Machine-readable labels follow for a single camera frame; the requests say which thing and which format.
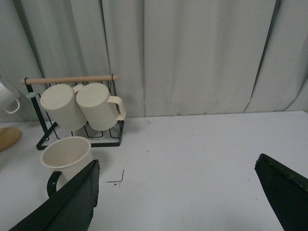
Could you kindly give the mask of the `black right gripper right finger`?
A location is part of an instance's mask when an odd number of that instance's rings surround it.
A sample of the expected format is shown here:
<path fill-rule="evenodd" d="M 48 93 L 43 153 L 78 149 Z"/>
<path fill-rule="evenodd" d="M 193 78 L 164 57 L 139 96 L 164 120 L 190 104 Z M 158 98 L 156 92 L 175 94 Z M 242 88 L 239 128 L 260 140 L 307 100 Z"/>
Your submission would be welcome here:
<path fill-rule="evenodd" d="M 308 229 L 308 179 L 266 154 L 255 171 L 278 221 L 285 231 Z"/>

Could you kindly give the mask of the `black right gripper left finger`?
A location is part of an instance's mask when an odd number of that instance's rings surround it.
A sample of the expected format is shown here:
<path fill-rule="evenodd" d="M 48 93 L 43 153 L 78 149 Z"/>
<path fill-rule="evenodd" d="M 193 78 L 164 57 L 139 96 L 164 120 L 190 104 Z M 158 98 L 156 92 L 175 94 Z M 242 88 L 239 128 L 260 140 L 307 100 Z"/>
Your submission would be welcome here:
<path fill-rule="evenodd" d="M 12 231 L 86 231 L 99 195 L 98 160 L 93 160 L 59 190 L 61 171 L 51 174 L 48 200 L 11 228 Z"/>

